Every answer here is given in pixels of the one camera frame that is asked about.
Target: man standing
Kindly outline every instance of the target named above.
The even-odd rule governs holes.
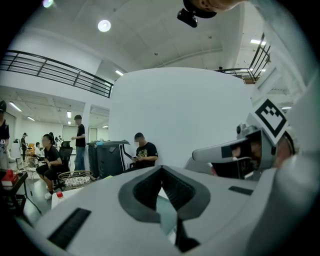
[[[136,149],[137,158],[132,158],[132,161],[135,162],[134,169],[130,171],[155,166],[155,162],[158,159],[156,146],[151,142],[147,142],[141,132],[134,136],[134,142],[139,144],[139,147]]]
[[[9,145],[9,125],[5,120],[5,112],[7,104],[4,100],[0,102],[0,169],[7,170],[9,168],[9,159],[7,146]]]
[[[23,134],[21,138],[21,145],[22,145],[22,160],[25,161],[26,159],[26,151],[27,151],[27,143],[26,143],[26,137],[28,135],[26,133]]]
[[[75,123],[78,126],[78,131],[76,136],[72,137],[71,140],[75,140],[75,160],[74,160],[74,170],[84,171],[85,170],[85,149],[86,149],[86,132],[85,127],[82,124],[81,115],[77,114],[74,117]]]

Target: wicker basket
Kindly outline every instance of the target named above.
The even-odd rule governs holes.
[[[89,170],[67,171],[59,174],[58,178],[71,189],[83,188],[90,183],[92,172]]]

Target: man sitting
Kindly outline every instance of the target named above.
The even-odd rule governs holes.
[[[38,162],[44,160],[44,158],[41,156],[40,143],[39,142],[37,142],[35,144],[35,152],[34,152],[34,154],[35,154],[36,158],[38,159]]]
[[[134,143],[139,145],[139,147],[136,149],[136,157],[132,158],[132,161],[135,163],[135,165],[126,172],[155,166],[155,162],[158,159],[156,146],[151,142],[147,142],[141,132],[138,132],[134,136]]]
[[[53,180],[58,178],[57,173],[60,171],[59,166],[62,161],[58,150],[54,147],[54,139],[49,134],[45,134],[42,138],[42,145],[44,146],[44,161],[45,165],[39,166],[36,172],[40,178],[43,179],[47,185],[48,193],[44,195],[45,199],[52,198],[53,193]]]

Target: black office chair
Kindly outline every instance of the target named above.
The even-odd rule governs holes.
[[[62,165],[59,166],[60,171],[56,174],[56,181],[57,181],[57,185],[53,188],[54,190],[56,189],[61,189],[61,191],[63,191],[62,189],[62,184],[60,183],[60,180],[58,178],[59,174],[62,173],[66,173],[66,172],[70,172],[68,163],[72,154],[73,148],[70,147],[70,141],[64,141],[61,144],[60,150],[59,150],[59,155],[62,161]]]

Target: curved white wall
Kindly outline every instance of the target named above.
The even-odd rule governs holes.
[[[235,139],[251,110],[251,91],[239,78],[204,69],[126,73],[113,88],[109,140],[133,145],[141,132],[157,147],[156,164],[184,167],[193,150]]]

